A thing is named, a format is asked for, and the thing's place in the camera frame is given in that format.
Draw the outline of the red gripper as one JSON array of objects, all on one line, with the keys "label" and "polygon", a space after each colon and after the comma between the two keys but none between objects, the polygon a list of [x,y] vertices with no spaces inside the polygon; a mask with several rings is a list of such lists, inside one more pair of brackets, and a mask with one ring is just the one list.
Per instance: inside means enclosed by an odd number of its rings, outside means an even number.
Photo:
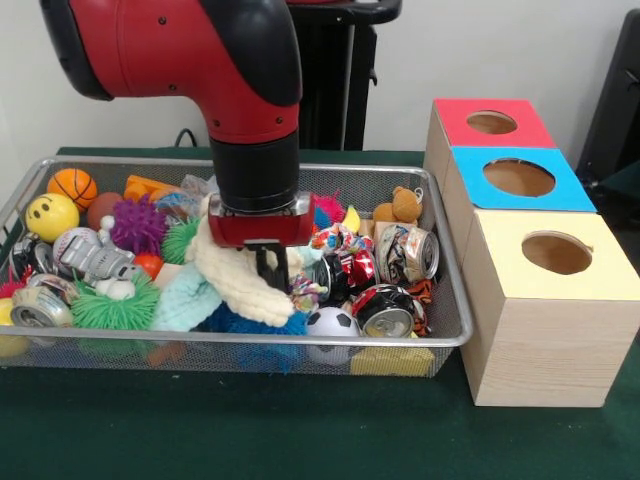
[{"label": "red gripper", "polygon": [[[273,286],[289,292],[288,259],[285,247],[307,245],[313,231],[315,197],[301,192],[283,210],[245,214],[226,208],[219,194],[211,194],[208,201],[208,224],[214,242],[220,247],[244,248],[252,244],[280,244],[274,246],[277,265],[273,270]],[[268,249],[256,245],[258,275],[272,285],[272,269],[268,263]]]}]

